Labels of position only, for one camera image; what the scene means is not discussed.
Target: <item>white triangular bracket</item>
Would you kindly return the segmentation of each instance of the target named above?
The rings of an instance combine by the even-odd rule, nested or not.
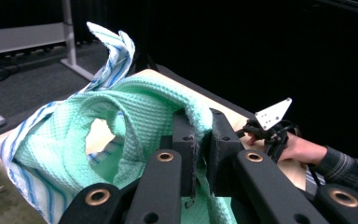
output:
[[[263,130],[266,131],[281,121],[291,103],[292,99],[287,98],[276,105],[272,105],[264,110],[256,112],[255,117]]]

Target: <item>wooden table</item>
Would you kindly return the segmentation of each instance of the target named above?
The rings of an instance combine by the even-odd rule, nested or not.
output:
[[[179,85],[182,88],[187,89],[188,91],[191,91],[192,94],[195,94],[195,95],[198,95],[198,96],[204,98],[210,108],[217,109],[226,115],[229,123],[231,124],[231,126],[233,127],[233,129],[235,131],[241,129],[242,126],[246,123],[246,120],[248,119],[245,116],[233,111],[232,109],[217,103],[213,99],[210,99],[204,95],[201,95],[200,93],[184,86],[183,84],[181,84],[179,82],[176,82],[168,77],[165,77],[162,74],[160,74],[154,70],[146,69],[146,70],[136,74],[135,76],[153,76],[153,77],[165,78],[168,81],[170,81],[172,84]],[[5,138],[9,135],[9,133],[10,132],[3,133],[0,135],[0,145],[5,140]],[[105,122],[103,120],[97,119],[92,124],[91,132],[90,132],[89,136],[87,137],[86,151],[88,153],[90,153],[91,151],[100,151],[113,138],[114,138],[114,136],[110,133]],[[244,145],[245,145],[245,141],[247,139],[248,139],[248,136],[245,136],[241,139],[241,141]],[[245,147],[247,149],[260,149],[261,150],[263,148],[262,144],[263,144],[262,141],[259,141],[252,147],[247,146],[247,145],[245,145]],[[298,161],[279,161],[278,166],[296,187],[305,190],[305,186],[306,186],[305,166],[303,166]]]

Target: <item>plaid shirt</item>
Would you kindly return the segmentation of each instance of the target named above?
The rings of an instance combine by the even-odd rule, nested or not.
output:
[[[321,163],[312,168],[326,183],[336,183],[358,191],[358,159],[331,147]]]

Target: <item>copper-colored ring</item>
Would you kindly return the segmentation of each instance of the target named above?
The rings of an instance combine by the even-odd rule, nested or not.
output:
[[[246,159],[248,159],[249,161],[261,162],[263,160],[263,157],[257,153],[248,152],[246,153]]]
[[[93,199],[92,196],[96,193],[102,193],[103,197],[100,199]],[[110,192],[107,189],[93,189],[86,195],[86,203],[91,206],[100,205],[106,203],[106,201],[110,198]]]
[[[173,154],[169,152],[161,152],[157,155],[159,161],[171,161],[173,160]]]
[[[348,206],[348,207],[357,207],[358,206],[358,200],[351,194],[339,190],[339,189],[330,189],[328,194],[330,195],[330,197],[336,201],[337,203],[340,203],[344,206]],[[343,200],[341,198],[338,197],[338,194],[342,194],[345,197],[348,198],[348,200]]]

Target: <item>towel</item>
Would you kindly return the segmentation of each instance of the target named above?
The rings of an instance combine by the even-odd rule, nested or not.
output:
[[[179,86],[156,77],[125,77],[135,51],[130,37],[87,23],[109,49],[103,68],[84,89],[39,108],[7,137],[0,158],[25,200],[47,223],[58,223],[74,197],[95,183],[123,188],[142,176],[162,135],[172,134],[172,114],[184,109],[200,147],[212,129],[210,108]],[[96,119],[116,136],[100,153],[86,154]],[[206,166],[191,206],[183,198],[182,223],[233,223],[227,201],[209,193]]]

